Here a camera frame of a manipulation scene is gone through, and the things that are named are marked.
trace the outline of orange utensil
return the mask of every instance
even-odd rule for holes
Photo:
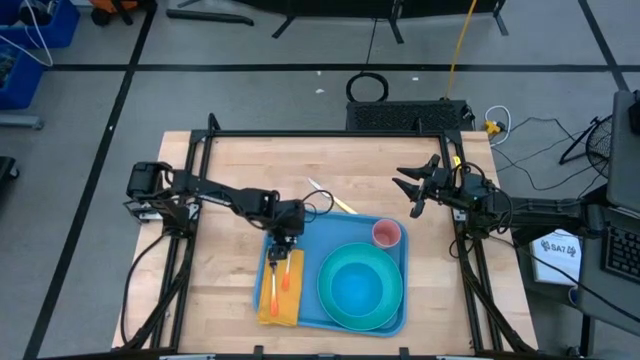
[[[291,267],[291,253],[287,255],[287,270],[284,272],[284,276],[282,277],[282,290],[289,290],[289,281],[290,281],[290,272],[289,268]]]
[[[276,296],[276,268],[271,267],[271,316],[278,316],[278,297]]]

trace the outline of teal bowl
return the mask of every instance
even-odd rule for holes
[[[333,321],[349,330],[369,331],[387,323],[398,311],[402,276],[383,250],[368,243],[347,244],[322,264],[318,296]]]

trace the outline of yellow napkin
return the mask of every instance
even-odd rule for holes
[[[262,275],[262,289],[260,292],[260,306],[258,307],[258,322],[260,324],[278,324],[284,326],[298,325],[298,310],[302,294],[302,272],[304,269],[304,251],[291,251],[291,266],[289,267],[289,290],[282,289],[282,279],[287,269],[287,260],[278,261],[276,270],[276,294],[278,299],[278,315],[271,316],[271,267],[265,261]]]

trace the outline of wooden table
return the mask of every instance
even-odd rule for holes
[[[183,168],[188,138],[188,132],[167,132],[159,161]],[[463,141],[467,160],[482,167],[497,183],[486,134],[463,133]],[[255,345],[263,345],[265,353],[272,354],[390,355],[398,354],[399,347],[408,347],[415,355],[471,354],[460,266],[448,253],[454,239],[450,209],[429,201],[422,217],[411,219],[411,204],[391,181],[399,176],[396,167],[421,166],[431,154],[440,153],[439,149],[437,140],[427,138],[216,138],[210,180],[235,188],[277,189],[283,199],[288,199],[312,191],[306,180],[312,177],[356,211],[401,222],[409,232],[411,249],[408,319],[404,329],[392,338],[259,325],[252,294],[263,234],[228,209],[206,204],[201,213],[179,351],[251,353]],[[321,196],[314,202],[319,209],[328,205]],[[136,256],[160,231],[160,222],[142,226]],[[127,309],[129,336],[157,302],[168,243],[151,251],[133,276]],[[490,240],[484,244],[496,305],[522,338],[537,347],[513,249]],[[490,348],[486,312],[479,302],[478,310],[484,346]],[[168,344],[169,333],[170,326],[165,326],[163,344]],[[116,334],[114,345],[120,344]]]

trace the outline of yellow cable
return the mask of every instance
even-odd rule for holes
[[[451,70],[449,72],[449,86],[447,86],[447,91],[444,93],[445,99],[449,98],[449,93],[451,92],[451,88],[453,87],[453,77],[456,69],[456,62],[458,62],[458,54],[460,54],[460,47],[462,46],[462,39],[464,39],[464,34],[467,32],[467,26],[469,26],[469,21],[471,20],[471,14],[473,14],[473,10],[476,8],[477,2],[478,0],[473,0],[473,2],[471,2],[469,13],[467,14],[467,18],[464,20],[464,26],[462,27],[462,32],[460,33],[460,37],[458,38],[456,53],[455,55],[453,55],[453,62],[451,63]]]

